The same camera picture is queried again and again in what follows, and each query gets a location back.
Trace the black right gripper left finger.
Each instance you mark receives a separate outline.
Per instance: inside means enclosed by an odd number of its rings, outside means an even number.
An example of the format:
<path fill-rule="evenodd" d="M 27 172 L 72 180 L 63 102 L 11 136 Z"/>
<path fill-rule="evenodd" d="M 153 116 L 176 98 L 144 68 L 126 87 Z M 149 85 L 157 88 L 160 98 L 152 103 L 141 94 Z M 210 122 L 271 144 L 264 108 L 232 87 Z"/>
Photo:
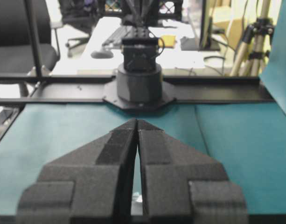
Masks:
<path fill-rule="evenodd" d="M 47 164 L 24 190 L 18 224 L 126 224 L 136 156 L 136 120 Z"/>

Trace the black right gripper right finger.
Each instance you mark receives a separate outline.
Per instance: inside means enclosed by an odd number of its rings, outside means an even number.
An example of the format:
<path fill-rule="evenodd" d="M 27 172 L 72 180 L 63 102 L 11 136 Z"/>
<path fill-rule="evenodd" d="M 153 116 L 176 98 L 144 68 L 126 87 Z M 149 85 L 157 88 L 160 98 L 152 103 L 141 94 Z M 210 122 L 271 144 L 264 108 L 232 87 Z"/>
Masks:
<path fill-rule="evenodd" d="M 138 121 L 143 212 L 151 224 L 246 224 L 241 188 L 222 163 Z"/>

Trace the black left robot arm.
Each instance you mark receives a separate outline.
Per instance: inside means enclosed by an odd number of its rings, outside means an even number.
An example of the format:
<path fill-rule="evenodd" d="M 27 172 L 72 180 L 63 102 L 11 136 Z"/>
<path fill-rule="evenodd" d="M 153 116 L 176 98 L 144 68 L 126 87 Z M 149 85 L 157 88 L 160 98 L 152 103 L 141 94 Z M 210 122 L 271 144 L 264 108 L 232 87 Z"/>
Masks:
<path fill-rule="evenodd" d="M 133 28 L 122 40 L 123 63 L 118 67 L 116 93 L 128 103 L 162 102 L 157 37 L 147 30 L 151 0 L 126 1 L 124 16 Z M 131 218 L 137 120 L 45 164 L 37 181 L 26 188 L 17 205 L 18 224 L 114 224 Z"/>

